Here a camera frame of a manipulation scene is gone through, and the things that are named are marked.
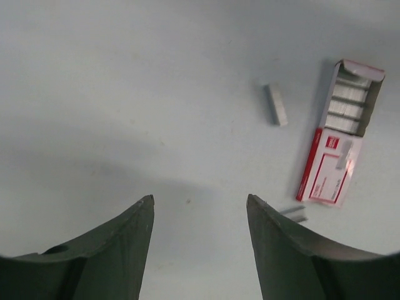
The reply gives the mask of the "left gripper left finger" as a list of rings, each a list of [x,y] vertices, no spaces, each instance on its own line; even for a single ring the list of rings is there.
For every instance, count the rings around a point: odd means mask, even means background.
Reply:
[[[154,198],[43,253],[1,257],[1,299],[138,299]]]

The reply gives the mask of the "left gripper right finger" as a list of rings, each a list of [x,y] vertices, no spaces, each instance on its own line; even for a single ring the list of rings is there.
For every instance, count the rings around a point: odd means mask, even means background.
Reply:
[[[263,299],[399,299],[399,254],[328,239],[257,195],[246,203]]]

